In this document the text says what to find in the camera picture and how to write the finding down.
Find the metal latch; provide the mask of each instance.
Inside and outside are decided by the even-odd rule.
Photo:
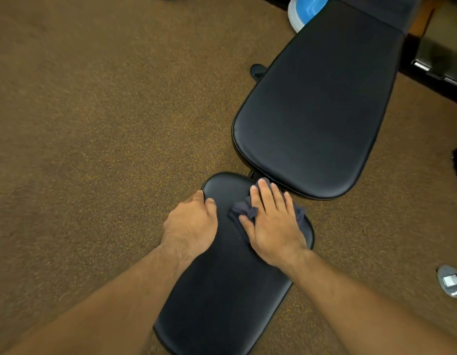
[[[444,292],[452,298],[457,298],[457,270],[443,265],[438,268],[438,281]]]

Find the brown carpet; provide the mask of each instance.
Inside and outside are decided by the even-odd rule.
[[[294,35],[261,0],[0,0],[0,352],[159,242]],[[316,251],[457,336],[457,105],[399,75],[358,185],[303,201]],[[152,334],[146,354],[164,354]],[[344,354],[296,288],[254,354]]]

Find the gray cloth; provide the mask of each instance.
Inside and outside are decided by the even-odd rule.
[[[262,179],[264,179],[267,182],[268,186],[270,187],[270,190],[273,191],[271,189],[270,181],[266,178],[262,178]],[[258,191],[260,191],[258,182],[256,182],[255,185],[258,188]],[[243,226],[240,223],[238,216],[246,215],[247,218],[249,220],[251,220],[251,222],[253,224],[255,224],[255,216],[256,216],[257,212],[258,212],[258,208],[252,207],[251,196],[246,197],[245,200],[242,202],[235,203],[228,212],[228,217],[234,222],[235,226],[237,227],[237,230],[240,232],[242,237],[247,242],[250,242],[250,239],[248,238],[248,234],[247,234],[247,232],[245,232],[245,229],[243,229]],[[296,214],[296,221],[298,223],[299,229],[301,230],[301,232],[303,232],[304,238],[306,238],[306,241],[307,241],[308,234],[307,234],[306,230],[309,230],[310,227],[309,227],[308,221],[306,220],[306,217],[305,217],[306,210],[303,207],[301,207],[300,205],[294,204],[294,212]]]

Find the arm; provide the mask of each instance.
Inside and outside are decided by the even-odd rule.
[[[457,339],[351,279],[308,250],[292,199],[264,181],[251,190],[259,213],[240,220],[253,249],[277,266],[312,300],[353,355],[457,355]]]
[[[184,270],[212,244],[213,199],[202,191],[168,216],[161,245],[13,348],[9,355],[138,354]]]

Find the person's left hand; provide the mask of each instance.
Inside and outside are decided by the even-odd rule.
[[[215,201],[207,198],[204,203],[204,192],[197,191],[168,215],[161,245],[170,247],[183,260],[192,262],[208,250],[214,241],[217,225]]]

